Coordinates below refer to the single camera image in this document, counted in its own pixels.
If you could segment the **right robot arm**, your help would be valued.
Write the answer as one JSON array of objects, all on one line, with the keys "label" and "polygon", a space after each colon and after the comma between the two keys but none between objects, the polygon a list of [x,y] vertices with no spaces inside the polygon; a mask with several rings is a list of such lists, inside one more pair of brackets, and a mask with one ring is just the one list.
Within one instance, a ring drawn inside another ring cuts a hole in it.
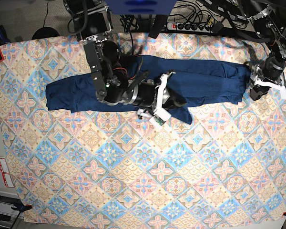
[{"label": "right robot arm", "polygon": [[186,106],[186,100],[167,85],[173,70],[149,80],[149,70],[141,70],[142,56],[123,55],[109,39],[113,25],[104,1],[65,0],[63,4],[74,25],[68,32],[84,43],[98,102],[136,107],[139,116],[156,121],[166,121],[171,116],[169,110]]}]

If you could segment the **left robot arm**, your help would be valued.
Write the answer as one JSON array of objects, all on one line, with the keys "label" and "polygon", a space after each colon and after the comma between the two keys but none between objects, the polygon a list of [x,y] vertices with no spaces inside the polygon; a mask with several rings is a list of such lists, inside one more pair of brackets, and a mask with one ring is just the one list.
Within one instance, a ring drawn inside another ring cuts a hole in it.
[{"label": "left robot arm", "polygon": [[265,3],[254,0],[238,0],[237,7],[241,15],[252,23],[258,38],[255,39],[239,30],[233,23],[228,7],[224,6],[224,16],[228,19],[232,29],[241,38],[265,43],[270,54],[262,64],[252,66],[250,76],[250,97],[252,100],[259,100],[267,94],[270,88],[280,92],[281,99],[286,100],[286,78],[284,69],[286,67],[286,30],[285,25],[276,15],[274,9]]}]

